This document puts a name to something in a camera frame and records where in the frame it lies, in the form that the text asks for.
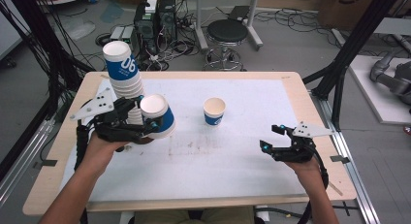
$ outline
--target table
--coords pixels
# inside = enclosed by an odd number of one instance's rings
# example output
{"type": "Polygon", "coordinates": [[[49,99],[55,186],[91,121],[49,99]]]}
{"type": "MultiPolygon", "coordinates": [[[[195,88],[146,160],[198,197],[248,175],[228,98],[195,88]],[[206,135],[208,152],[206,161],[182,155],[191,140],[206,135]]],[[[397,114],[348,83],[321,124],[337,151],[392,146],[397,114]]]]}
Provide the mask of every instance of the table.
{"type": "MultiPolygon", "coordinates": [[[[108,77],[107,73],[88,73],[84,78],[78,95],[69,109],[76,112],[80,106],[96,94],[100,81],[108,77]]],[[[300,76],[290,72],[143,72],[143,79],[157,80],[282,80],[297,120],[304,120],[316,125],[323,125],[310,96],[308,95],[300,76]]],[[[70,151],[76,143],[75,129],[77,124],[68,117],[64,120],[59,134],[47,156],[47,159],[58,160],[55,167],[43,167],[23,207],[27,215],[41,215],[58,194],[61,179],[70,151]]],[[[331,186],[328,189],[332,200],[353,200],[356,191],[341,163],[333,163],[330,156],[336,155],[329,137],[314,139],[318,151],[329,170],[331,186]]],[[[287,196],[259,196],[243,198],[212,198],[201,200],[170,200],[170,201],[134,201],[115,203],[89,203],[89,211],[123,211],[148,210],[164,208],[207,208],[229,206],[252,206],[266,204],[295,203],[307,201],[306,195],[289,194],[287,196]]]]}

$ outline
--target gray floor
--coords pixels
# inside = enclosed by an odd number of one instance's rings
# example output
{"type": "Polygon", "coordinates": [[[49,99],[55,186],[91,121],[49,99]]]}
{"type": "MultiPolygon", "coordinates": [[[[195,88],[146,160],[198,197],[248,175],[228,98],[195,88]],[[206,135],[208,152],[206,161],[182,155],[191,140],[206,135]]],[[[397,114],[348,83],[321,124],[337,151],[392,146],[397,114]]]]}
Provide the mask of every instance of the gray floor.
{"type": "MultiPolygon", "coordinates": [[[[73,4],[61,5],[56,10],[63,15],[82,12],[84,21],[91,20],[96,24],[96,30],[76,42],[84,54],[101,52],[94,44],[95,38],[110,32],[116,24],[130,24],[134,13],[128,11],[133,5],[118,6],[112,0],[104,0],[95,5],[85,0],[73,4]]],[[[217,10],[204,11],[204,17],[217,10]]],[[[264,46],[256,51],[250,43],[237,47],[244,68],[248,71],[296,71],[302,77],[308,76],[332,62],[337,55],[338,47],[328,42],[327,35],[317,31],[297,32],[288,26],[279,25],[275,20],[255,21],[255,29],[264,42],[264,46]]],[[[379,36],[373,36],[364,49],[381,52],[400,50],[389,46],[379,36]]],[[[47,98],[47,77],[41,71],[34,57],[25,46],[17,47],[11,54],[17,62],[15,68],[0,68],[0,112],[3,124],[0,126],[2,147],[0,159],[3,159],[16,139],[24,131],[47,98]]],[[[398,56],[407,57],[406,53],[398,56]]],[[[102,56],[93,57],[90,63],[103,70],[102,56]]],[[[201,71],[205,57],[203,54],[181,56],[170,62],[170,71],[201,71]]],[[[314,87],[312,82],[307,87],[314,87]]],[[[402,132],[402,126],[380,124],[365,100],[352,76],[347,73],[344,87],[343,105],[341,110],[341,128],[345,140],[350,147],[359,173],[364,181],[371,202],[374,204],[381,223],[407,223],[411,219],[411,193],[407,192],[411,185],[411,175],[407,170],[411,167],[409,155],[410,137],[402,132]]],[[[30,167],[0,209],[1,223],[36,223],[38,217],[25,216],[21,209],[38,174],[37,169],[30,167]]],[[[348,206],[355,206],[355,201],[347,201],[348,206]]],[[[293,212],[303,212],[304,204],[281,205],[277,208],[293,212]]],[[[347,216],[345,210],[337,210],[341,223],[364,223],[361,214],[350,210],[347,216]]],[[[297,223],[296,218],[287,218],[283,214],[272,212],[270,223],[297,223]]],[[[92,213],[90,223],[118,223],[119,213],[92,213]]]]}

